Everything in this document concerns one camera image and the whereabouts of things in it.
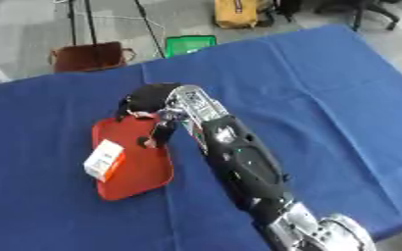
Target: blue table cover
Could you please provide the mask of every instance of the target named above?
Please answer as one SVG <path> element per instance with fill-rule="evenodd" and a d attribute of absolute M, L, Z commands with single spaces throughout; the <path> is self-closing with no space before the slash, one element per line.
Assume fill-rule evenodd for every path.
<path fill-rule="evenodd" d="M 175 178 L 117 202 L 82 163 L 91 126 L 153 82 L 198 84 L 252 128 L 318 217 L 402 230 L 402 75 L 347 27 L 224 44 L 92 74 L 0 85 L 0 250 L 268 250 L 180 128 Z"/>

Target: yellow bag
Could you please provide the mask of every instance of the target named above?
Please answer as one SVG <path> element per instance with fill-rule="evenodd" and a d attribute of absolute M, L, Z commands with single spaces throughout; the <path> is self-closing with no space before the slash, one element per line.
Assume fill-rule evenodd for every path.
<path fill-rule="evenodd" d="M 215 19 L 223 28 L 254 27 L 258 0 L 215 0 Z"/>

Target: metal pole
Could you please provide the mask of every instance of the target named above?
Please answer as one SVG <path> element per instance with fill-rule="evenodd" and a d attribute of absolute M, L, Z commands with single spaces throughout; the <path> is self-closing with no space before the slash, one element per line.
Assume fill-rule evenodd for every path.
<path fill-rule="evenodd" d="M 134 0 L 134 2 L 135 2 L 135 5 L 137 6 L 137 9 L 138 9 L 138 12 L 140 13 L 141 18 L 143 18 L 143 21 L 144 21 L 144 23 L 146 24 L 146 27 L 148 28 L 149 33 L 150 33 L 151 36 L 152 36 L 152 39 L 154 40 L 155 46 L 157 46 L 157 49 L 158 49 L 158 51 L 159 51 L 159 53 L 160 53 L 160 56 L 161 56 L 162 58 L 165 58 L 165 53 L 163 53 L 163 49 L 162 49 L 162 47 L 160 46 L 160 43 L 158 42 L 157 37 L 155 36 L 154 30 L 152 30 L 152 27 L 151 27 L 151 25 L 149 24 L 149 21 L 147 20 L 147 17 L 146 17 L 146 10 L 145 10 L 144 7 L 140 4 L 140 2 L 138 2 L 138 0 Z"/>
<path fill-rule="evenodd" d="M 69 19 L 70 19 L 70 27 L 72 28 L 72 41 L 73 46 L 77 46 L 77 40 L 75 35 L 75 0 L 69 0 Z"/>
<path fill-rule="evenodd" d="M 99 51 L 98 51 L 98 47 L 97 47 L 96 29 L 94 27 L 93 15 L 92 15 L 92 11 L 91 11 L 91 4 L 90 4 L 89 0 L 85 0 L 85 11 L 86 11 L 86 18 L 88 19 L 88 26 L 89 26 L 89 31 L 91 33 L 91 39 L 92 39 L 93 46 L 94 46 L 94 57 L 96 59 L 96 64 L 100 67 L 101 62 L 100 62 Z"/>

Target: robotic arm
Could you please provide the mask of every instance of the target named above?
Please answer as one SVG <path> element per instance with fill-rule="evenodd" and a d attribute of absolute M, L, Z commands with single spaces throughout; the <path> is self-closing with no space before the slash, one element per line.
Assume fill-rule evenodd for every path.
<path fill-rule="evenodd" d="M 160 116 L 151 135 L 138 143 L 153 141 L 160 147 L 176 124 L 183 124 L 228 197 L 250 214 L 254 228 L 273 250 L 376 250 L 369 234 L 350 218 L 335 214 L 318 221 L 286 188 L 288 175 L 262 141 L 200 87 L 151 84 L 142 88 L 124 99 L 118 111 L 120 119 L 127 114 L 141 117 L 144 112 Z M 151 88 L 161 95 L 150 95 Z"/>

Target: gray floor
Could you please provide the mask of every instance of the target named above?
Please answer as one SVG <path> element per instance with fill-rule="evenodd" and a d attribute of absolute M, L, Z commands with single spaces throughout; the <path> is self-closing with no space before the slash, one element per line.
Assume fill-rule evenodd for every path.
<path fill-rule="evenodd" d="M 133 1 L 91 0 L 99 40 L 119 40 L 137 52 L 134 63 L 157 58 L 157 52 L 148 36 Z M 337 14 L 316 16 L 312 8 L 318 0 L 307 0 L 305 10 L 296 15 L 293 23 L 282 17 L 269 28 L 224 30 L 211 24 L 213 0 L 141 0 L 148 11 L 154 29 L 164 36 L 182 34 L 214 34 L 220 43 L 265 34 L 298 30 L 330 23 L 348 23 L 351 16 Z M 89 42 L 84 26 L 83 6 L 77 3 L 79 42 Z M 388 8 L 402 18 L 402 3 Z M 399 27 L 386 31 L 385 19 L 367 14 L 359 32 L 365 40 L 402 73 L 402 21 Z M 66 5 L 52 0 L 0 0 L 0 69 L 10 78 L 23 78 L 51 73 L 48 53 L 71 43 Z M 378 244 L 379 250 L 402 250 L 402 233 Z"/>

